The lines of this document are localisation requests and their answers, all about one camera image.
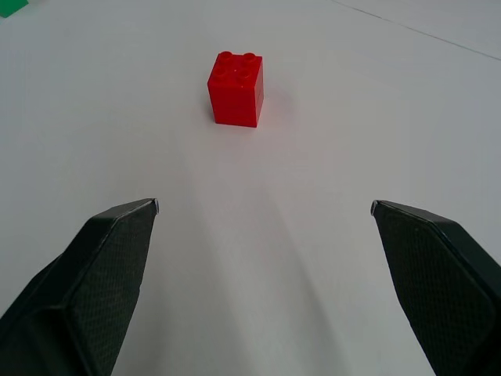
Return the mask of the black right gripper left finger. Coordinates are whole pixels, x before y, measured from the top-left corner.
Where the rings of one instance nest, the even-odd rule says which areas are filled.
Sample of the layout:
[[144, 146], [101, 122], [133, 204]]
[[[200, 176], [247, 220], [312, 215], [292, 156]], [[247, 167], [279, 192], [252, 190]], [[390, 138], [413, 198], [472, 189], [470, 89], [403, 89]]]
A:
[[110, 375], [132, 319], [158, 201], [92, 216], [1, 317], [3, 375]]

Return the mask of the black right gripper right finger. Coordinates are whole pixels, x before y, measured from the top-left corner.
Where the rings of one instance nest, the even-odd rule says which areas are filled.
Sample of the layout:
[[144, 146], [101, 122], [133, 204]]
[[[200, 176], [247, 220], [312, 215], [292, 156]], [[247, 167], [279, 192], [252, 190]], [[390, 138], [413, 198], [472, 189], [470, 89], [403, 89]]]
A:
[[500, 373], [500, 266], [457, 222], [376, 200], [395, 292], [436, 375]]

